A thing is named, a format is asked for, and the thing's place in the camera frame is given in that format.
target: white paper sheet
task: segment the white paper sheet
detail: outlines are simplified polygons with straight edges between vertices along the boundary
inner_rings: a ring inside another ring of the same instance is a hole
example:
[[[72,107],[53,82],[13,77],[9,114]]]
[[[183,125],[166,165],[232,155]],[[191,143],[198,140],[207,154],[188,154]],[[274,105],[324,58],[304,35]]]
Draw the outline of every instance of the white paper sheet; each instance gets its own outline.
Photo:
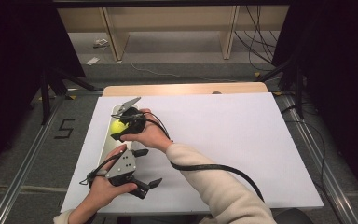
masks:
[[[134,97],[98,100],[62,211],[75,208],[89,192],[88,186],[78,182],[99,164],[112,110]],[[245,172],[260,188],[269,207],[323,206],[270,93],[144,96],[137,106],[150,108],[174,142],[189,144],[217,163]],[[199,194],[171,167],[163,153],[151,149],[147,156],[137,159],[136,165],[137,179],[148,183],[162,177],[161,184],[149,190],[143,200],[121,195],[100,212],[209,212]],[[251,189],[244,179],[236,177]]]

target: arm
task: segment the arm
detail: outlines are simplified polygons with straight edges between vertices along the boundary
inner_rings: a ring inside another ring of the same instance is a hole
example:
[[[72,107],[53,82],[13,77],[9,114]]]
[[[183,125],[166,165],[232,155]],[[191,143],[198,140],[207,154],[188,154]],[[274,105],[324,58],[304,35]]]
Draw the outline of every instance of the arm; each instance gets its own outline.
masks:
[[[147,122],[139,134],[126,134],[124,141],[138,141],[146,147],[153,147],[167,155],[168,160],[178,165],[214,163],[195,148],[174,144],[160,128]],[[188,183],[209,205],[218,223],[275,223],[269,208],[241,182],[226,171],[181,172]]]
[[[124,150],[125,145],[115,148],[106,158],[112,157]],[[109,170],[112,168],[113,161],[108,162],[102,169]],[[109,180],[97,176],[92,183],[89,194],[83,202],[75,209],[63,212],[54,218],[56,224],[77,224],[86,223],[98,210],[110,204],[113,199],[123,193],[128,193],[137,188],[136,184],[129,183],[118,187],[113,186]]]

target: person's left hand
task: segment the person's left hand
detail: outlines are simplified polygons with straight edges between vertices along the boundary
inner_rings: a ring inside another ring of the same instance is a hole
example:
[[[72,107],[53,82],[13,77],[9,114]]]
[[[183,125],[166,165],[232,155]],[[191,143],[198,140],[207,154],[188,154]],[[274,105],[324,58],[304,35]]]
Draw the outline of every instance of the person's left hand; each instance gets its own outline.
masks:
[[[121,145],[112,150],[106,159],[123,151],[126,145]],[[102,169],[110,170],[114,161],[108,162]],[[85,223],[98,210],[110,204],[113,199],[123,193],[131,192],[137,189],[138,186],[134,183],[127,183],[118,187],[113,186],[108,179],[102,176],[96,176],[92,182],[89,194],[83,202],[70,214],[69,223]]]

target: tennis ball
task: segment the tennis ball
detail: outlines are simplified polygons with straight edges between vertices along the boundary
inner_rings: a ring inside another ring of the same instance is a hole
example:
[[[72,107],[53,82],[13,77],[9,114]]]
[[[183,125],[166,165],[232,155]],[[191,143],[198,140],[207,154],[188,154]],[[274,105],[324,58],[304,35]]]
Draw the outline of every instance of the tennis ball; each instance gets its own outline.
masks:
[[[110,133],[121,133],[129,127],[128,124],[129,123],[124,124],[119,119],[117,119],[110,124]]]

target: sleeve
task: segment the sleeve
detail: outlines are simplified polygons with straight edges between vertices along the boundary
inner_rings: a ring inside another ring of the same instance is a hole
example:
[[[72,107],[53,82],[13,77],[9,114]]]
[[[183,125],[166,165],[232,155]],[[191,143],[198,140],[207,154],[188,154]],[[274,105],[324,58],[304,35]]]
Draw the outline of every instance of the sleeve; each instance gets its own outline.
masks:
[[[74,211],[74,209],[65,211],[65,212],[61,213],[59,216],[55,217],[53,219],[54,224],[68,224],[69,215],[71,215],[72,211]]]
[[[178,165],[214,164],[195,148],[172,144],[168,160]],[[209,205],[218,223],[276,223],[270,209],[229,172],[221,170],[181,171],[188,183]]]

